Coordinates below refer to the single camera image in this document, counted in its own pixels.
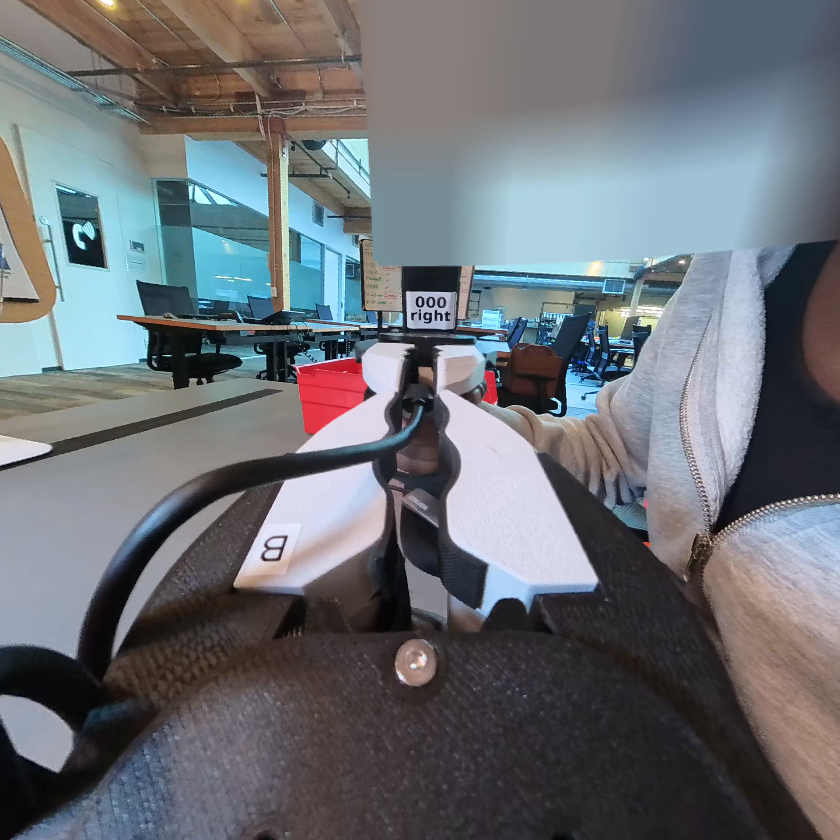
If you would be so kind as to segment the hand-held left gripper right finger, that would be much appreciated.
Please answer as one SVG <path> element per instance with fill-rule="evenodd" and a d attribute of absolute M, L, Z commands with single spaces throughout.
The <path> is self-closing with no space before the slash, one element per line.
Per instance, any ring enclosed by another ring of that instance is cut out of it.
<path fill-rule="evenodd" d="M 448 626 L 477 631 L 493 607 L 598 587 L 571 520 L 527 441 L 460 395 L 435 397 L 438 574 Z"/>

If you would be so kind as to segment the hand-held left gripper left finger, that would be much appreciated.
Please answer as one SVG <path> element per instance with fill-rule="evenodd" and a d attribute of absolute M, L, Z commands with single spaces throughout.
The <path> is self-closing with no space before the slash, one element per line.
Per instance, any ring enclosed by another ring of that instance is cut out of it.
<path fill-rule="evenodd" d="M 398 597 L 396 457 L 285 481 L 234 580 L 238 591 Z"/>

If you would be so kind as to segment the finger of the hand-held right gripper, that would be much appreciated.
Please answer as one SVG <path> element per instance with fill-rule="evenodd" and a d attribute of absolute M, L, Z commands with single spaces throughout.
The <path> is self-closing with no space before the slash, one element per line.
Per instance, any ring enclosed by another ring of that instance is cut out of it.
<path fill-rule="evenodd" d="M 434 393 L 473 392 L 485 381 L 486 365 L 476 346 L 434 347 Z"/>
<path fill-rule="evenodd" d="M 411 343 L 373 343 L 361 355 L 362 376 L 376 396 L 393 397 L 406 387 L 416 346 Z"/>

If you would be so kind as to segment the red plastic storage bin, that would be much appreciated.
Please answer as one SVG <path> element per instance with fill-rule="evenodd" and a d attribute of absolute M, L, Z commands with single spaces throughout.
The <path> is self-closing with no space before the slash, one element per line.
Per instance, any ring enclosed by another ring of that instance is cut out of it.
<path fill-rule="evenodd" d="M 363 365 L 351 358 L 297 365 L 303 426 L 315 434 L 371 396 Z"/>

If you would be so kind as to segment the person's right forearm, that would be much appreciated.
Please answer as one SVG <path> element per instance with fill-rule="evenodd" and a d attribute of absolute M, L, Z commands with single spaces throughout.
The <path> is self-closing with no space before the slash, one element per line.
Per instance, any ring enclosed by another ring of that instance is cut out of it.
<path fill-rule="evenodd" d="M 550 455 L 608 508 L 638 501 L 646 488 L 655 387 L 636 371 L 604 386 L 583 418 L 482 403 L 489 415 Z"/>

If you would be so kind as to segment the person's right hand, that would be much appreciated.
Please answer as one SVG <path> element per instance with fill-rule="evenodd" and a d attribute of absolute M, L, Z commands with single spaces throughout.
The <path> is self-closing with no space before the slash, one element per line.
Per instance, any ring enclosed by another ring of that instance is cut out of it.
<path fill-rule="evenodd" d="M 407 446 L 396 453 L 397 469 L 414 476 L 431 476 L 438 467 L 438 431 L 427 416 Z"/>

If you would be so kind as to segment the whiteboard with notes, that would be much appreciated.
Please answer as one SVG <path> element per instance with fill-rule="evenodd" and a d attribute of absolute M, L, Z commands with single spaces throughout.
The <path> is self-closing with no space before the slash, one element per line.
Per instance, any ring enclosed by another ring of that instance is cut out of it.
<path fill-rule="evenodd" d="M 403 268 L 381 266 L 373 258 L 373 242 L 360 240 L 362 305 L 366 311 L 403 310 Z"/>

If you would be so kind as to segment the brown office chair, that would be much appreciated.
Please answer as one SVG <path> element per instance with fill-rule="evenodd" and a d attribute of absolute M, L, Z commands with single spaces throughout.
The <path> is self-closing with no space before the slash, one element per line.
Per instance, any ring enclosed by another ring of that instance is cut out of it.
<path fill-rule="evenodd" d="M 535 413 L 563 417 L 568 364 L 550 346 L 517 343 L 500 373 L 498 405 L 525 406 Z"/>

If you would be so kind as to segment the black office chair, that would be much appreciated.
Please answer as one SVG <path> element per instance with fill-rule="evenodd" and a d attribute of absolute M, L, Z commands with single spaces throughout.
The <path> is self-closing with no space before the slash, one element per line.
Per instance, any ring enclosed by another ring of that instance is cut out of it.
<path fill-rule="evenodd" d="M 560 373 L 554 394 L 554 398 L 560 402 L 565 399 L 565 379 L 569 364 L 585 334 L 589 321 L 590 317 L 587 313 L 578 316 L 566 316 L 562 320 L 556 339 L 551 345 L 551 350 L 560 360 Z"/>
<path fill-rule="evenodd" d="M 294 311 L 276 310 L 268 298 L 248 297 L 253 319 L 259 323 L 291 326 L 303 324 L 302 315 Z M 279 382 L 297 383 L 295 372 L 296 358 L 310 350 L 310 343 L 306 341 L 308 332 L 292 331 L 283 333 L 283 340 L 279 342 L 255 345 L 255 351 L 266 357 L 266 371 L 257 375 L 258 378 L 278 380 Z"/>
<path fill-rule="evenodd" d="M 143 314 L 173 320 L 193 321 L 197 309 L 188 287 L 160 285 L 137 280 Z M 187 387 L 214 382 L 215 377 L 241 367 L 243 361 L 235 354 L 221 352 L 216 344 L 214 352 L 204 352 L 206 333 L 203 329 L 178 329 L 175 333 L 147 328 L 146 362 L 150 369 L 171 373 L 173 385 Z"/>

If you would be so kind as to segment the wooden top office desk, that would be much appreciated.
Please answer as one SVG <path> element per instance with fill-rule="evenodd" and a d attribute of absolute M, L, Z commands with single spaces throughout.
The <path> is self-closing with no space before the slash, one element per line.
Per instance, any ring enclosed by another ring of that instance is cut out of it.
<path fill-rule="evenodd" d="M 213 321 L 206 319 L 167 318 L 132 316 L 120 314 L 117 320 L 131 322 L 144 327 L 149 334 L 164 335 L 171 345 L 170 374 L 176 390 L 189 386 L 191 377 L 185 353 L 185 341 L 207 337 L 217 345 L 267 345 L 267 379 L 270 382 L 286 382 L 289 374 L 287 345 L 289 342 L 311 333 L 317 342 L 334 344 L 342 336 L 352 333 L 372 333 L 374 328 L 367 322 L 298 321 L 291 324 L 246 323 L 232 320 Z"/>

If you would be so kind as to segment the person in grey hoodie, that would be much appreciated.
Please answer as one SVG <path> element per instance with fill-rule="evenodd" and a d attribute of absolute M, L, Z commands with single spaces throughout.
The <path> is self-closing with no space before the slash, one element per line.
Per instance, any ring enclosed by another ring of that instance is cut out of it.
<path fill-rule="evenodd" d="M 784 782 L 819 834 L 838 838 L 838 494 L 716 530 L 758 407 L 764 291 L 796 246 L 694 258 L 632 373 L 654 384 L 650 547 L 714 623 Z"/>

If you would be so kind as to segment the person's black shirt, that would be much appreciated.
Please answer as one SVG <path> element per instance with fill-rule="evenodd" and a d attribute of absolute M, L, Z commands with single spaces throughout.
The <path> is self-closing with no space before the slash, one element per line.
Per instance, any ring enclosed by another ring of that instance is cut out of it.
<path fill-rule="evenodd" d="M 764 314 L 758 407 L 717 531 L 775 503 L 838 494 L 838 242 L 796 246 L 764 291 Z"/>

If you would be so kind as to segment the sign holder stand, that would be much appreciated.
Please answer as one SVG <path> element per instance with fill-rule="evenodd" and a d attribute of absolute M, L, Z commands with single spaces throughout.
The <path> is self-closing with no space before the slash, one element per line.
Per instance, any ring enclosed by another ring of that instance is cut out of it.
<path fill-rule="evenodd" d="M 1 467 L 4 468 L 42 458 L 52 452 L 53 446 L 25 438 L 1 435 L 0 449 Z"/>

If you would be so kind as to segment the wooden instruction sign board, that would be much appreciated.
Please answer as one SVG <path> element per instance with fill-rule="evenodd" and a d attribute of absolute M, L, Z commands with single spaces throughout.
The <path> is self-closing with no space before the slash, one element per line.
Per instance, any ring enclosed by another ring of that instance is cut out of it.
<path fill-rule="evenodd" d="M 56 284 L 32 206 L 4 141 L 1 142 L 1 204 L 1 322 L 33 322 L 52 312 L 56 305 Z"/>

